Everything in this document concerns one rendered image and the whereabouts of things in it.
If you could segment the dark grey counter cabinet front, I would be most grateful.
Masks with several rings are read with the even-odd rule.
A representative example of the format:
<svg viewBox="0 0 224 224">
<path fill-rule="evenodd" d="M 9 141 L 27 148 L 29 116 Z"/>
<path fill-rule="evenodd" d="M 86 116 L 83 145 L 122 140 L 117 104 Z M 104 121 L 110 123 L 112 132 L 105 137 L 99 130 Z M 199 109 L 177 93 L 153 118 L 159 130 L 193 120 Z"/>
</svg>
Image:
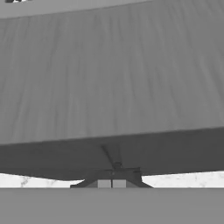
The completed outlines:
<svg viewBox="0 0 224 224">
<path fill-rule="evenodd" d="M 224 127 L 0 144 L 0 173 L 106 179 L 224 171 Z"/>
</svg>

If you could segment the small black and white object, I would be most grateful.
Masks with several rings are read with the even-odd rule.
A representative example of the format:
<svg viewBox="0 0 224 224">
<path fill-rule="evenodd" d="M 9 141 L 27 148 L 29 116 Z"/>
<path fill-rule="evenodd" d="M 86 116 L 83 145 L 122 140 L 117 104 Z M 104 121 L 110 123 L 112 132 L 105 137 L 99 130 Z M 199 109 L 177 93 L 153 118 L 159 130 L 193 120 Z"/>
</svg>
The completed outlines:
<svg viewBox="0 0 224 224">
<path fill-rule="evenodd" d="M 4 0 L 6 4 L 13 4 L 13 3 L 21 3 L 21 2 L 30 2 L 32 0 Z"/>
</svg>

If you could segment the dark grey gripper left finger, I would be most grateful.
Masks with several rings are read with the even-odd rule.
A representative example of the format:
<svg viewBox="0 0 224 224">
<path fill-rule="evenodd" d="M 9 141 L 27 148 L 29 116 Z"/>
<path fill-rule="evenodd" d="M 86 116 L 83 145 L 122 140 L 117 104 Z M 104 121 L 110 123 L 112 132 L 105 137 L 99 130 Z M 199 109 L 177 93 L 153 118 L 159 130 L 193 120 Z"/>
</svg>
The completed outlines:
<svg viewBox="0 0 224 224">
<path fill-rule="evenodd" d="M 111 170 L 92 172 L 79 184 L 70 185 L 71 188 L 110 188 L 111 186 Z"/>
</svg>

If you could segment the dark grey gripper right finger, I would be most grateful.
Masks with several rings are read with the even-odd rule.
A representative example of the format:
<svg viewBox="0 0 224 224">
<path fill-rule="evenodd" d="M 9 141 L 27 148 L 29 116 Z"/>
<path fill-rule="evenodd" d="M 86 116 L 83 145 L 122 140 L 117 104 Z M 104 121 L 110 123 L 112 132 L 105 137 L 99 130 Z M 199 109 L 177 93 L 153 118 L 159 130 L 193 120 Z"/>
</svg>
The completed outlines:
<svg viewBox="0 0 224 224">
<path fill-rule="evenodd" d="M 124 180 L 127 187 L 151 188 L 142 181 L 142 172 L 137 168 L 121 168 L 111 172 L 111 184 L 115 180 Z"/>
</svg>

